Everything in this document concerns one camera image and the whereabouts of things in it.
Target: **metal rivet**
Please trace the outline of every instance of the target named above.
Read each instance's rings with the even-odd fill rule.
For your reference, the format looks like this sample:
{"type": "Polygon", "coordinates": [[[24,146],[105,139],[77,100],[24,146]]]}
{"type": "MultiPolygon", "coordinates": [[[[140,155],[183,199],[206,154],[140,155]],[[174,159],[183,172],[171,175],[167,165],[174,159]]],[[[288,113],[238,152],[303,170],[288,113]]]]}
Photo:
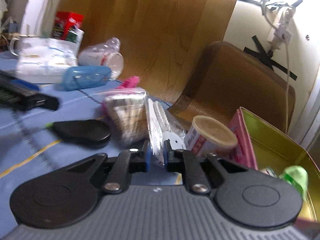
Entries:
{"type": "Polygon", "coordinates": [[[192,190],[196,193],[204,193],[207,192],[209,188],[205,184],[194,184],[192,190]]]}
{"type": "Polygon", "coordinates": [[[109,190],[109,191],[117,191],[117,190],[120,189],[120,184],[119,184],[119,183],[113,183],[113,182],[111,182],[111,183],[107,183],[107,184],[104,186],[104,188],[105,188],[106,190],[109,190]]]}

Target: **paper cup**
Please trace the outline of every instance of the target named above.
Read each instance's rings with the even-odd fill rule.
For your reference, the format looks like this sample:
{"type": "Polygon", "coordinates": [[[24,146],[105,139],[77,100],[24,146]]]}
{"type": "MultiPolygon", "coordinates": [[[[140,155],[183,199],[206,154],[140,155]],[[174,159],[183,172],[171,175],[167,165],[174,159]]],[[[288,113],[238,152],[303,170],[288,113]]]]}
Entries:
{"type": "Polygon", "coordinates": [[[219,121],[204,115],[197,115],[185,137],[187,150],[196,156],[208,153],[228,155],[237,146],[233,132],[219,121]]]}

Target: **blue plastic case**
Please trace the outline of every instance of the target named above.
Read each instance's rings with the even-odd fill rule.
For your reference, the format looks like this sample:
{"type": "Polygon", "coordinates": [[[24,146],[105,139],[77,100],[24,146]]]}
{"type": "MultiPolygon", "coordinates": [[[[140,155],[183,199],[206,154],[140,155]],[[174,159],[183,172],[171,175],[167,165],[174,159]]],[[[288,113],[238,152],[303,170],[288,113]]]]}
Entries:
{"type": "Polygon", "coordinates": [[[71,67],[64,73],[62,86],[67,91],[93,88],[105,85],[111,76],[111,69],[105,66],[71,67]]]}

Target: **red box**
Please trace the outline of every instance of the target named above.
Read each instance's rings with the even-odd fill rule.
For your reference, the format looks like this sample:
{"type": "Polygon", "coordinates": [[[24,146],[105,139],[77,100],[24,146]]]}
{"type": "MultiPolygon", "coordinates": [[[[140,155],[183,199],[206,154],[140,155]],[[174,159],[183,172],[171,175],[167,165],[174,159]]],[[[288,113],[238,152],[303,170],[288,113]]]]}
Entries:
{"type": "Polygon", "coordinates": [[[57,12],[54,19],[52,38],[65,40],[69,30],[79,29],[82,25],[83,15],[73,12],[57,12]]]}

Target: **plastic zip bag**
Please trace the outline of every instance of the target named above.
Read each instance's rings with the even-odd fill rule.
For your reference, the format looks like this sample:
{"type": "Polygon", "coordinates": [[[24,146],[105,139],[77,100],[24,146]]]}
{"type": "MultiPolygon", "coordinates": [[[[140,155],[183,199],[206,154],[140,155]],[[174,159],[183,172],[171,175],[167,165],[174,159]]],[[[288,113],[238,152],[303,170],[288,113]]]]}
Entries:
{"type": "Polygon", "coordinates": [[[121,142],[130,145],[148,137],[145,109],[147,92],[141,88],[114,89],[99,93],[103,106],[121,133],[121,142]]]}
{"type": "Polygon", "coordinates": [[[151,150],[156,163],[164,165],[163,142],[169,140],[173,150],[186,149],[184,144],[186,131],[168,111],[163,109],[160,102],[154,102],[149,98],[146,101],[146,110],[151,150]]]}

